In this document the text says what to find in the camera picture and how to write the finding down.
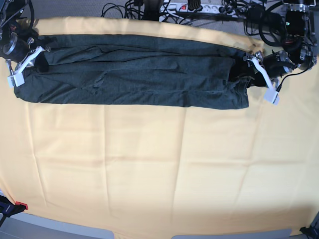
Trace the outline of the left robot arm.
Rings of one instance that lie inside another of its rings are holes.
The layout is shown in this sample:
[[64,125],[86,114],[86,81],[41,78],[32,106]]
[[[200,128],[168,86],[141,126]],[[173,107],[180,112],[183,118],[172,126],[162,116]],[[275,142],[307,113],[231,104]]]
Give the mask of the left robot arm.
[[262,52],[246,53],[231,69],[229,79],[236,81],[246,77],[250,86],[266,87],[264,98],[277,104],[284,81],[293,76],[295,69],[302,73],[317,63],[317,39],[314,15],[314,0],[277,0],[265,8],[263,1],[246,2],[229,0],[226,14],[232,12],[244,20],[244,27],[252,24],[258,36],[268,46],[280,47],[268,56]]

